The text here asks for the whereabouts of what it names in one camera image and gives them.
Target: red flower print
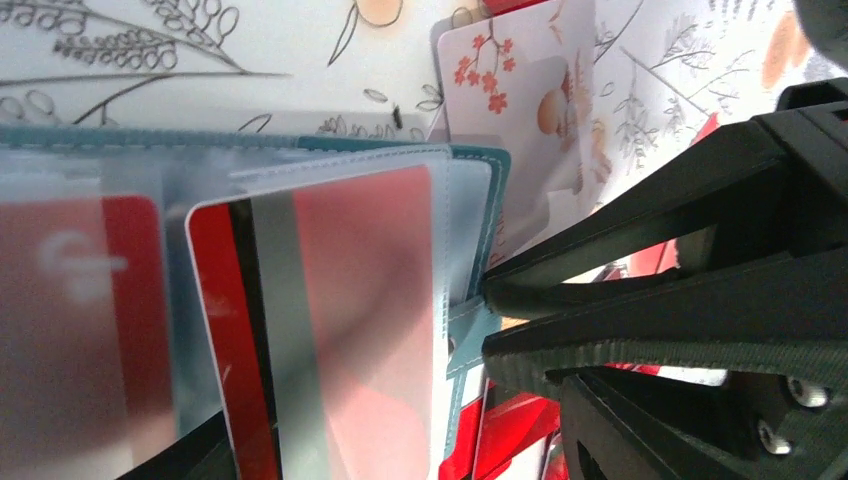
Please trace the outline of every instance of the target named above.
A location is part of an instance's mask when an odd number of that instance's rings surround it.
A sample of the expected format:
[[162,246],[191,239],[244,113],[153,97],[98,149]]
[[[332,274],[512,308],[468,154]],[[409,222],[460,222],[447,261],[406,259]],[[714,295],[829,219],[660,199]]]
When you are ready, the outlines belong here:
[[498,79],[495,78],[495,74],[492,72],[486,72],[486,74],[483,75],[483,91],[486,93],[495,93],[496,88],[498,88]]
[[483,48],[483,44],[486,43],[486,39],[483,38],[483,35],[477,35],[474,37],[474,48],[480,50]]
[[489,97],[489,111],[495,112],[496,115],[500,115],[504,108],[507,107],[506,103],[506,93],[501,93],[500,95],[492,95]]

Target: card with red flowers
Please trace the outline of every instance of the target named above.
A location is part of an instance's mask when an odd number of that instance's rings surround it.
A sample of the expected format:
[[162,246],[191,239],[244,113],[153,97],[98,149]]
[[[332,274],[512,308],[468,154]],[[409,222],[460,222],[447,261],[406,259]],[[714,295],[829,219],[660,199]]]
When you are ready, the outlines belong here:
[[599,194],[583,165],[591,153],[593,5],[549,1],[439,39],[451,141],[488,139],[512,155],[493,259],[576,223]]

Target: red flower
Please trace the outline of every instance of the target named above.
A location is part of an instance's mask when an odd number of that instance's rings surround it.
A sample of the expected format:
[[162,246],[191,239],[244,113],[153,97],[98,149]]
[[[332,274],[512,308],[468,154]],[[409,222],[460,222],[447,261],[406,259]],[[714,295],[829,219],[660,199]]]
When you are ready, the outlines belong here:
[[506,93],[500,95],[492,95],[489,97],[489,111],[500,115],[501,111],[507,107]]
[[495,74],[486,72],[483,75],[483,91],[486,93],[495,93],[496,88],[498,88],[498,79],[495,78]]

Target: screw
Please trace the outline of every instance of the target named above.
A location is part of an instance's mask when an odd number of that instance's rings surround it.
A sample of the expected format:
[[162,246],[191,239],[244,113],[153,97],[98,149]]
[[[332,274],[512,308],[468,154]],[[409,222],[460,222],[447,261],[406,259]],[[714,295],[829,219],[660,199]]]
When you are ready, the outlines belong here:
[[787,377],[786,386],[789,394],[798,402],[798,405],[807,408],[821,408],[827,405],[827,390],[824,387],[814,385],[804,380]]
[[760,443],[770,454],[789,455],[792,452],[792,445],[785,438],[777,436],[765,420],[757,423],[757,434],[759,434]]

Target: gray stripe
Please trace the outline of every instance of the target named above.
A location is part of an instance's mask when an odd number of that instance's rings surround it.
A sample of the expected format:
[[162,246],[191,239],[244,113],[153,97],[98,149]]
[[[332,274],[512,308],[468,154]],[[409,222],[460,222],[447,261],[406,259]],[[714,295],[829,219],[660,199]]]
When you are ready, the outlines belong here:
[[285,480],[330,480],[324,408],[292,194],[252,200]]

